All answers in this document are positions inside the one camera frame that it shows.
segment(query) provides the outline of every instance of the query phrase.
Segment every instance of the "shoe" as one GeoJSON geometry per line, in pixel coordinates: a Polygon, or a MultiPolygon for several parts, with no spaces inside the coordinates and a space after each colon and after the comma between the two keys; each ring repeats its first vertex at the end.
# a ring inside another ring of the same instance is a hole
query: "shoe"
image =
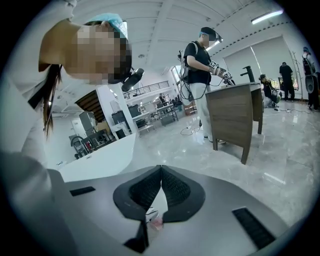
{"type": "Polygon", "coordinates": [[[226,142],[225,142],[224,140],[217,139],[217,140],[216,140],[216,143],[218,143],[218,144],[225,144],[226,142]]]}

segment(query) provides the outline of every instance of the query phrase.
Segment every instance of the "white pants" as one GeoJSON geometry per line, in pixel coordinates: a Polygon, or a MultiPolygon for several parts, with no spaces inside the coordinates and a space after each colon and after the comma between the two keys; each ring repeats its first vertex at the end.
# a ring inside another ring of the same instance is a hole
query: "white pants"
{"type": "Polygon", "coordinates": [[[200,82],[190,83],[190,90],[192,92],[193,98],[195,99],[194,100],[195,105],[198,110],[198,115],[201,119],[201,123],[203,126],[203,135],[208,136],[209,141],[212,142],[213,139],[212,139],[210,115],[208,110],[207,98],[206,98],[206,95],[204,94],[207,92],[206,87],[207,86],[204,83],[200,83],[200,82]]]}

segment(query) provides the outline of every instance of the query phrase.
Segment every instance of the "white counter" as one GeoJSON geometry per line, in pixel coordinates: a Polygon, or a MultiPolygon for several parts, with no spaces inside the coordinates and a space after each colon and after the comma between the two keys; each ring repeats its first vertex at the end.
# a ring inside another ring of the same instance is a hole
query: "white counter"
{"type": "Polygon", "coordinates": [[[136,133],[75,160],[59,170],[65,182],[83,181],[128,173],[156,165],[136,133]]]}

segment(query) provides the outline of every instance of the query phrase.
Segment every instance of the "white column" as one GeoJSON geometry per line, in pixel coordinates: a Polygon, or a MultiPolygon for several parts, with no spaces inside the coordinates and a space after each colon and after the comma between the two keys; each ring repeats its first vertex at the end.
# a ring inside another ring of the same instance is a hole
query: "white column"
{"type": "MultiPolygon", "coordinates": [[[[104,117],[106,119],[106,122],[108,123],[109,127],[114,126],[115,122],[112,119],[112,113],[114,112],[110,102],[116,101],[116,98],[114,94],[109,90],[109,87],[107,85],[101,85],[96,89],[96,94],[98,95],[98,99],[104,114],[104,117]]],[[[112,131],[114,137],[118,138],[117,134],[112,131]]]]}
{"type": "Polygon", "coordinates": [[[127,106],[125,97],[124,97],[124,95],[122,93],[121,86],[122,86],[121,83],[118,83],[118,84],[115,84],[115,85],[109,85],[110,89],[112,89],[113,92],[118,97],[120,108],[123,111],[124,117],[125,117],[126,121],[128,122],[128,125],[129,125],[129,127],[131,129],[131,132],[133,134],[135,134],[135,133],[138,132],[138,129],[137,129],[137,126],[134,124],[134,121],[132,120],[132,116],[131,116],[131,113],[130,113],[129,108],[127,106]]]}

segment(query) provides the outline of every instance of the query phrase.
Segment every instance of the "machine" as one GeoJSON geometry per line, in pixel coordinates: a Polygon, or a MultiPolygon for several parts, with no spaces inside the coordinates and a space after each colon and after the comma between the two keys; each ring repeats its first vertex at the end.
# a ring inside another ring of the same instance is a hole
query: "machine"
{"type": "Polygon", "coordinates": [[[51,255],[272,255],[288,229],[236,185],[185,169],[157,165],[65,183],[58,171],[19,153],[0,157],[12,210],[51,255]],[[160,188],[168,211],[150,243],[145,214],[160,188]]]}

